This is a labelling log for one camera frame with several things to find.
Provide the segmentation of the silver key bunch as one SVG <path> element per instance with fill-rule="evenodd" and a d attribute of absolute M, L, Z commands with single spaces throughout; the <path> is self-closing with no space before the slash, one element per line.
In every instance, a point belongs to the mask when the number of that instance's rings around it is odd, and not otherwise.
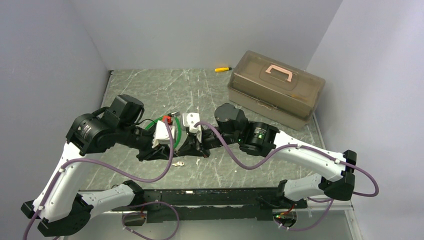
<path fill-rule="evenodd" d="M 176 163 L 173 163 L 172 165 L 175 167 L 182 167 L 185 165 L 185 163 L 183 161 L 177 161 Z"/>

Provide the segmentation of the green cable lock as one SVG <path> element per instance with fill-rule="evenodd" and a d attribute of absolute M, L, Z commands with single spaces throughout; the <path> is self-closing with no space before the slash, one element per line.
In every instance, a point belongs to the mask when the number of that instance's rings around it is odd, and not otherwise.
<path fill-rule="evenodd" d="M 174 148 L 176 148 L 179 145 L 181 137 L 182 137 L 181 123 L 180 123 L 180 120 L 178 119 L 179 115 L 180 115 L 179 111 L 171 112 L 167 115 L 168 117 L 173 118 L 174 123 L 176 123 L 176 136 L 174 137 L 174 146 L 173 146 Z M 151 123 L 149 123 L 145 129 L 149 130 L 154 125 L 156 125 L 158 121 L 161 121 L 162 119 L 163 117 L 161 116 L 155 120 L 151 120 Z"/>

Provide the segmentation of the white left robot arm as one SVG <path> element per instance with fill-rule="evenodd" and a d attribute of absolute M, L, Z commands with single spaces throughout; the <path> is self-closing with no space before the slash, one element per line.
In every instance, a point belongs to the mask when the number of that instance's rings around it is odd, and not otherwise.
<path fill-rule="evenodd" d="M 79 191 L 95 165 L 124 174 L 117 167 L 93 159 L 116 144 L 137 149 L 143 157 L 172 161 L 176 135 L 172 118 L 166 115 L 155 127 L 143 129 L 140 123 L 144 111 L 140 100 L 120 94 L 110 106 L 74 120 L 46 187 L 36 199 L 21 206 L 31 223 L 39 220 L 37 228 L 44 237 L 70 236 L 104 212 L 126 206 L 137 210 L 143 205 L 145 192 L 140 183 L 144 179 L 131 174 L 114 188 L 89 194 Z"/>

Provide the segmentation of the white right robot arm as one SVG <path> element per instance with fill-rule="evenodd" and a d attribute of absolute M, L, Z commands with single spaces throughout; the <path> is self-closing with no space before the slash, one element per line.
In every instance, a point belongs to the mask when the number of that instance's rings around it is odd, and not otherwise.
<path fill-rule="evenodd" d="M 178 157 L 208 158 L 211 149 L 224 147 L 228 150 L 229 145 L 238 144 L 239 149 L 247 155 L 263 157 L 253 166 L 237 160 L 236 164 L 243 169 L 257 169 L 268 159 L 276 157 L 314 171 L 313 175 L 300 179 L 280 181 L 275 200 L 282 208 L 317 195 L 338 201 L 349 201 L 352 198 L 355 188 L 355 152 L 325 151 L 307 144 L 272 125 L 248 120 L 243 110 L 230 103 L 219 106 L 214 112 L 214 118 L 217 126 L 201 121 L 196 112 L 182 114 L 187 138 L 176 153 Z"/>

